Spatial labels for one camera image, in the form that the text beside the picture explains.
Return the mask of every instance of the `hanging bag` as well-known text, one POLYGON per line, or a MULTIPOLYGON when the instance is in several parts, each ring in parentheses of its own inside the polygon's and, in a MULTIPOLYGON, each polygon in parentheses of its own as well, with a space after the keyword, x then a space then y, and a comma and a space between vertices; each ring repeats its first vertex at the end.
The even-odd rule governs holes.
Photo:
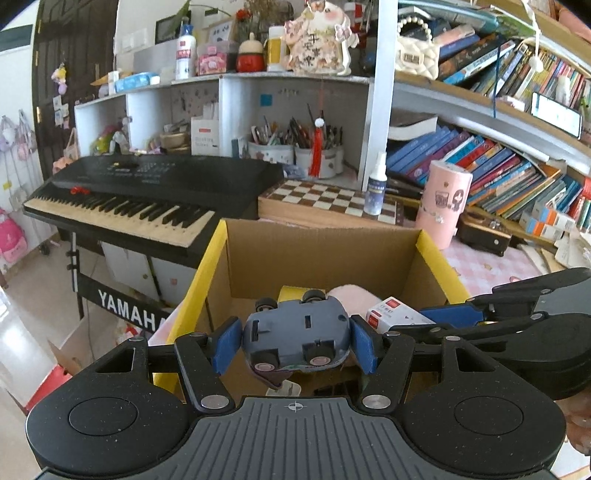
POLYGON ((76 133, 75 128, 72 128, 72 132, 70 133, 70 139, 68 140, 68 144, 64 149, 64 157, 69 158, 73 161, 76 161, 80 158, 80 148, 78 147, 78 135, 76 133))
POLYGON ((35 133, 29 127, 29 122, 25 112, 18 111, 18 129, 17 129, 18 158, 26 161, 29 156, 37 150, 37 141, 35 133))
POLYGON ((6 211, 0 209, 0 253, 9 263, 15 263, 27 253, 27 240, 22 228, 6 211))
POLYGON ((0 120, 0 151, 7 152, 14 145, 17 128, 6 115, 0 120))

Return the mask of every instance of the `screw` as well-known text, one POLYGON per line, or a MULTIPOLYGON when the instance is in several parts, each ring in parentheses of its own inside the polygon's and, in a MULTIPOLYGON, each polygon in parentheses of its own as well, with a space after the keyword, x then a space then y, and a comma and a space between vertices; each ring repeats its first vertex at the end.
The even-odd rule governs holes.
POLYGON ((230 404, 230 400, 223 395, 208 395, 201 400, 201 406, 208 410, 219 410, 230 404))
POLYGON ((391 401, 388 397, 384 397, 383 395, 368 395, 363 399, 363 404, 367 408, 371 408, 372 410, 382 410, 383 408, 388 408, 391 405, 391 401))

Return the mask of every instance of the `electronic keyboard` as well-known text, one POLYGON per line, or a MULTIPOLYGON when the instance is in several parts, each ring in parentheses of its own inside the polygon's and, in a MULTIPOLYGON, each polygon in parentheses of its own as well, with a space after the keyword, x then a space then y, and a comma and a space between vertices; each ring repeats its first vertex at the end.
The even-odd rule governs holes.
POLYGON ((194 267, 221 218, 257 218, 257 198, 283 178, 261 160, 176 155, 86 157, 25 202, 68 231, 194 267))

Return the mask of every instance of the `ceramic cat figurine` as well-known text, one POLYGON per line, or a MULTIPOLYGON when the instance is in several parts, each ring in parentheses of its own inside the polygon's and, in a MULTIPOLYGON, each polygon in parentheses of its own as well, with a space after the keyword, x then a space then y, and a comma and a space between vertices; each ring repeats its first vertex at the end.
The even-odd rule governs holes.
POLYGON ((350 75, 351 55, 359 37, 343 9, 326 0, 309 2, 294 21, 285 23, 290 47, 288 68, 299 74, 350 75))

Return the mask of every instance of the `white bottle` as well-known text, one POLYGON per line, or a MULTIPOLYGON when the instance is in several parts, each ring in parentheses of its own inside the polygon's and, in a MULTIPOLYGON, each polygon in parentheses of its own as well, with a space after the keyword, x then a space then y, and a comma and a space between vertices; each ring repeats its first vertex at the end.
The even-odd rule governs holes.
POLYGON ((181 26, 181 36, 177 40, 177 80, 195 77, 195 56, 197 40, 193 36, 192 25, 181 26))
POLYGON ((368 190, 365 192, 365 205, 363 206, 363 211, 368 215, 377 216, 382 213, 387 181, 386 152, 380 152, 374 171, 369 176, 368 190))

